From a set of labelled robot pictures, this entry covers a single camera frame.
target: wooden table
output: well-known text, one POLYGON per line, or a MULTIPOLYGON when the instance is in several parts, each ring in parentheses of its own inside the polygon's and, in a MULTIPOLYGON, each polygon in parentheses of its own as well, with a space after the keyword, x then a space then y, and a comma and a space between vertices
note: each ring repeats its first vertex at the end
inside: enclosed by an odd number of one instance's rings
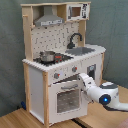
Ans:
MULTIPOLYGON (((0 118, 0 128, 44 128, 36 118, 23 109, 0 118)), ((54 124, 50 128, 81 128, 71 120, 54 124)))
MULTIPOLYGON (((128 103, 128 89, 119 86, 120 102, 128 103)), ((76 120, 87 128, 116 128, 128 118, 128 112, 107 111, 98 103, 88 105, 88 115, 76 120)))

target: cabinet door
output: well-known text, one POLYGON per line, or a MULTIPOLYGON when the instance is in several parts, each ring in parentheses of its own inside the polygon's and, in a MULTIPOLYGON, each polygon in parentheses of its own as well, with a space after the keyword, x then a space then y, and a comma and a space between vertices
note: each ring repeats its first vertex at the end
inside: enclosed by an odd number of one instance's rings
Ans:
POLYGON ((87 104, 79 80, 52 84, 49 87, 49 120, 50 123, 84 116, 87 104))

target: wooden play kitchen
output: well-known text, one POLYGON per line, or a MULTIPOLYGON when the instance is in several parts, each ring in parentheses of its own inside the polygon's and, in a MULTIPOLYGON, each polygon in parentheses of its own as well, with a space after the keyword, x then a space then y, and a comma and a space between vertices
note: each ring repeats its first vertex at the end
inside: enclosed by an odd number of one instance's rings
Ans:
POLYGON ((21 5, 27 111, 46 128, 87 115, 79 73, 101 84, 105 49, 85 44, 90 3, 21 5))

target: microwave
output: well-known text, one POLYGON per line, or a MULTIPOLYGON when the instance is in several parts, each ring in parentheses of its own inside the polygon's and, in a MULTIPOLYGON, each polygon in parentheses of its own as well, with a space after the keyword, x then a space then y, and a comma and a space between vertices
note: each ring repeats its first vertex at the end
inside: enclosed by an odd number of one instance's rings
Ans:
POLYGON ((67 21, 89 18, 90 4, 69 4, 67 5, 67 21))

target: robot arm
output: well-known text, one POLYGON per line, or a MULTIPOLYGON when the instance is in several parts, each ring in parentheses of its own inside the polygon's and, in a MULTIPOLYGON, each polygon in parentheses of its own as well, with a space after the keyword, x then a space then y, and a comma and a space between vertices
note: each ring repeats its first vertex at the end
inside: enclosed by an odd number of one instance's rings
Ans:
POLYGON ((92 77, 85 73, 79 74, 79 80, 83 83, 83 91, 86 91, 87 96, 103 105, 108 111, 123 111, 128 112, 128 104, 119 102, 118 86, 111 82, 106 82, 100 87, 96 86, 92 77))

